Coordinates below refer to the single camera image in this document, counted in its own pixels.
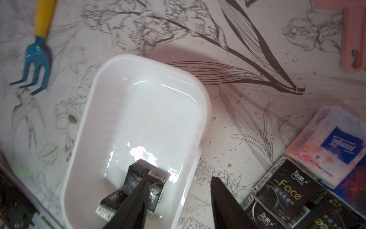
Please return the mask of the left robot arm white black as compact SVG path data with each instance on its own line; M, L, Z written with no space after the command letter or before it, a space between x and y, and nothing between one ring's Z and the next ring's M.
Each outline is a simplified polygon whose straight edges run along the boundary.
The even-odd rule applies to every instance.
M1 228L61 229L62 226L17 179L1 153Z

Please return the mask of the black sachet top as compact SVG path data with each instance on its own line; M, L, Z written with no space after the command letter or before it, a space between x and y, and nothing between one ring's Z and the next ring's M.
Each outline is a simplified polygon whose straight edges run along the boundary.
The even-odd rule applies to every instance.
M364 229L366 225L327 189L321 189L308 203L306 213L294 229Z

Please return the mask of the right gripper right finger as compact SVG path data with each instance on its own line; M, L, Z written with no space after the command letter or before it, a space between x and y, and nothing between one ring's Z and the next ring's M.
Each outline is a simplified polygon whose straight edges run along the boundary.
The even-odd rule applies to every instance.
M220 178L212 177L210 188L216 229L256 228Z

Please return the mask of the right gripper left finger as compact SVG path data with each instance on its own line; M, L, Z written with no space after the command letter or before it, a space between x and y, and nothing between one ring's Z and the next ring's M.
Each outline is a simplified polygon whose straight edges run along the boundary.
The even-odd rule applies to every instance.
M150 203L149 185L143 178L103 229L143 229Z

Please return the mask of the pink blue floral tissue pack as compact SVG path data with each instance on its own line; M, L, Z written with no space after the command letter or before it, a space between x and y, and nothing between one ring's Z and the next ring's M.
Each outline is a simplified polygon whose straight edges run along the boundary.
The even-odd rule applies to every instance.
M285 153L335 189L366 154L366 124L340 106L322 107Z

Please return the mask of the black sachet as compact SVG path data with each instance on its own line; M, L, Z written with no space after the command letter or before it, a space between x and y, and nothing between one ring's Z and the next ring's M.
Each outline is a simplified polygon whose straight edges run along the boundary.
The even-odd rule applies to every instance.
M254 198L253 194L250 194L240 206L244 210L245 215L253 222L256 229L286 228Z
M321 189L308 203L306 213L294 229L364 229L366 225L327 189Z
M292 229L309 214L306 204L320 190L318 182L284 156L253 189L256 198Z
M148 211L154 214L169 177L168 171L140 159L129 166L123 186L101 200L95 213L105 221L110 221L145 178L149 182Z

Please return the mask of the pink dustpan brush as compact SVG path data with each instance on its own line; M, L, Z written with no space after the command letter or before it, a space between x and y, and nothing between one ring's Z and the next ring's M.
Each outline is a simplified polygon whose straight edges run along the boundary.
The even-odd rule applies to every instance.
M346 73L363 70L366 67L366 2L323 0L312 3L323 9L343 11L341 69Z

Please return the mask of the white oval storage box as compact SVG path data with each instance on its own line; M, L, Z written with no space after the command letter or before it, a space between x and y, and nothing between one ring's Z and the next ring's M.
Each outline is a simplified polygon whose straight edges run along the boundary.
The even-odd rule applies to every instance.
M176 228L211 123L206 88L192 74L122 54L96 74L62 191L70 229L100 229L99 202L120 188L138 160L168 175L146 228Z

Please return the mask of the dark blue tissue pack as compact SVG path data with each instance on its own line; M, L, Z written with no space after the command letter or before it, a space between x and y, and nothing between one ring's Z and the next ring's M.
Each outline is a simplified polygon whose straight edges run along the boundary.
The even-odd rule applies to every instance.
M366 222L366 156L335 189L331 189L325 184L323 186Z

